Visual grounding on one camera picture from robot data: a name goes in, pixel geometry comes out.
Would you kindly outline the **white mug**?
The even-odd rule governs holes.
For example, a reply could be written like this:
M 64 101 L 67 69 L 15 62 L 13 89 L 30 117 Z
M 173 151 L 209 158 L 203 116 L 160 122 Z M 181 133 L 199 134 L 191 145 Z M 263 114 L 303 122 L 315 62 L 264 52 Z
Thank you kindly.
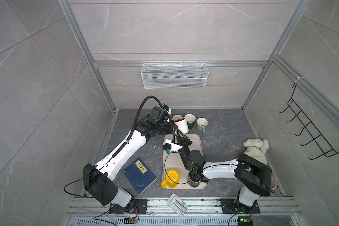
M 189 132 L 189 128 L 185 118 L 175 120 L 174 123 L 177 126 L 178 131 L 181 131 L 183 134 L 187 134 Z

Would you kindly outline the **dark green mug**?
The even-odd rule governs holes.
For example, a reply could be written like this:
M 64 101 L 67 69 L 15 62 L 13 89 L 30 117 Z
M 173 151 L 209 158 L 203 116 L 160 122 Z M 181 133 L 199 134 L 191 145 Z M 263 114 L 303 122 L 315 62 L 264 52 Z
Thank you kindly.
M 196 117 L 193 114 L 185 115 L 185 120 L 189 130 L 192 130 L 195 126 Z

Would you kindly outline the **grey mug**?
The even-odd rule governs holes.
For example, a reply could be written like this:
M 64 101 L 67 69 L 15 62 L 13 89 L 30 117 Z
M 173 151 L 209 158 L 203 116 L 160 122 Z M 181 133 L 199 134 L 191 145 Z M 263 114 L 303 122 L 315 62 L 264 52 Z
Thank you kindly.
M 205 129 L 206 127 L 208 126 L 208 120 L 206 118 L 198 118 L 197 121 L 196 121 L 196 130 L 199 132 L 199 133 L 205 133 Z

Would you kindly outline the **yellow mug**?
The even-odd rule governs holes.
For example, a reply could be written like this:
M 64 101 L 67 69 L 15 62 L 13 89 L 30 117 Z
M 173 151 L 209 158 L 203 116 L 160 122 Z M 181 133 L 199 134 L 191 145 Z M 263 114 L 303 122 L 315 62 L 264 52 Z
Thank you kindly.
M 180 174 L 177 170 L 171 169 L 166 172 L 165 180 L 161 183 L 162 188 L 175 188 L 178 185 Z

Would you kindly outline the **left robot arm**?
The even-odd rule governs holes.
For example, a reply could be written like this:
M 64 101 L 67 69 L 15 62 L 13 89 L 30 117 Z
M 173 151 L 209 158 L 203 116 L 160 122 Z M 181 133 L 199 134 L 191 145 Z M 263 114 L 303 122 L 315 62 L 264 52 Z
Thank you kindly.
M 140 119 L 141 110 L 149 99 L 154 99 L 158 106 L 153 107 L 151 113 Z M 157 134 L 171 134 L 176 130 L 176 125 L 170 122 L 170 115 L 170 107 L 154 96 L 146 97 L 126 138 L 101 161 L 84 167 L 82 181 L 85 191 L 103 206 L 118 205 L 125 212 L 131 212 L 135 197 L 125 189 L 119 188 L 113 180 L 132 155 L 151 138 Z

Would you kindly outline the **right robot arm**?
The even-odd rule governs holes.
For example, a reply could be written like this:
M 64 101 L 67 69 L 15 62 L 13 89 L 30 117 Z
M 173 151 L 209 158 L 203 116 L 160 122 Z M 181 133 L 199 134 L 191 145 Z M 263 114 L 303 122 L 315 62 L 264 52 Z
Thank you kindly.
M 167 154 L 178 153 L 184 168 L 189 172 L 186 183 L 197 187 L 212 179 L 231 178 L 239 180 L 244 187 L 234 201 L 236 211 L 248 210 L 260 197 L 268 197 L 271 188 L 272 170 L 265 154 L 269 149 L 266 139 L 248 139 L 243 143 L 246 151 L 237 158 L 225 162 L 205 161 L 199 150 L 189 149 L 192 141 L 186 135 L 175 135 L 163 142 Z

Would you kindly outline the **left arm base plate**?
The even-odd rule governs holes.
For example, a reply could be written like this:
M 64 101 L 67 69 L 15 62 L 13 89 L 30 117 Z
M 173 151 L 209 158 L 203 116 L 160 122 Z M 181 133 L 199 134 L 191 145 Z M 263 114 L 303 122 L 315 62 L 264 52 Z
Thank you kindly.
M 146 214 L 147 203 L 147 199 L 134 199 L 125 207 L 121 207 L 117 204 L 111 204 L 109 214 Z

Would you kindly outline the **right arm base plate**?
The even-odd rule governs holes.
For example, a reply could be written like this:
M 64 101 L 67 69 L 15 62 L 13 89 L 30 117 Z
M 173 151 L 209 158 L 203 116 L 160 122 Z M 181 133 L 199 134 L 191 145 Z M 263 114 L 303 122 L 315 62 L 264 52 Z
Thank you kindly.
M 224 214 L 260 214 L 257 200 L 249 207 L 241 204 L 237 199 L 220 199 L 220 207 Z

